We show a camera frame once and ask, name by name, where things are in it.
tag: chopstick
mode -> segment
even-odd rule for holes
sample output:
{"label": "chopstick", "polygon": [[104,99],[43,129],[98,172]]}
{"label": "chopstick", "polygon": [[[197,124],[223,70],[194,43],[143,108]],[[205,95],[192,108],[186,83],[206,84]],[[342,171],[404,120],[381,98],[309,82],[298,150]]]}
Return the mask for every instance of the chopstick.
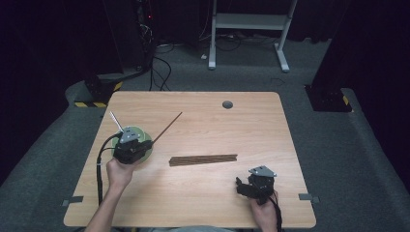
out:
{"label": "chopstick", "polygon": [[172,157],[169,160],[169,166],[195,165],[203,163],[236,161],[238,155],[211,155],[211,156],[189,156],[189,157]]}

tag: gray carpet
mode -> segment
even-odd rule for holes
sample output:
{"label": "gray carpet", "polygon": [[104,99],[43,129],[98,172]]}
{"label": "gray carpet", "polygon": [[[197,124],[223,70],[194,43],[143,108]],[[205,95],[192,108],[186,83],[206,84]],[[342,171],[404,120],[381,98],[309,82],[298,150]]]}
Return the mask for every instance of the gray carpet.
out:
{"label": "gray carpet", "polygon": [[[310,84],[329,43],[286,42],[290,72],[281,72],[272,44],[242,44],[217,51],[217,68],[200,59],[207,49],[177,45],[158,48],[167,61],[172,91],[278,92],[289,124],[317,224],[307,231],[410,231],[410,197],[383,154],[352,90],[343,89],[354,112],[315,112],[304,85]],[[219,42],[223,49],[235,46]],[[166,77],[168,67],[155,59]],[[156,82],[161,78],[155,73]],[[71,103],[27,152],[0,189],[0,231],[74,231],[63,223],[104,108],[77,108],[82,83],[67,90]],[[150,75],[124,82],[121,91],[148,90]]]}

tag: hand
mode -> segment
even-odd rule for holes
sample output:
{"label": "hand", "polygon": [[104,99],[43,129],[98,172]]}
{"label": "hand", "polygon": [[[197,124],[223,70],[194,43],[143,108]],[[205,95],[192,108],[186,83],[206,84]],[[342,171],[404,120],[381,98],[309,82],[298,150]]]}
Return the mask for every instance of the hand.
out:
{"label": "hand", "polygon": [[116,158],[113,158],[106,164],[106,172],[108,174],[109,186],[124,190],[132,179],[132,173],[136,163],[123,164]]}
{"label": "hand", "polygon": [[[275,191],[274,195],[271,196],[272,199],[276,203],[278,198],[278,192]],[[278,232],[277,229],[277,213],[275,211],[274,203],[272,203],[269,199],[263,205],[258,205],[256,199],[249,199],[250,206],[252,207],[253,218],[256,221],[256,224],[259,228],[262,229],[263,232]]]}

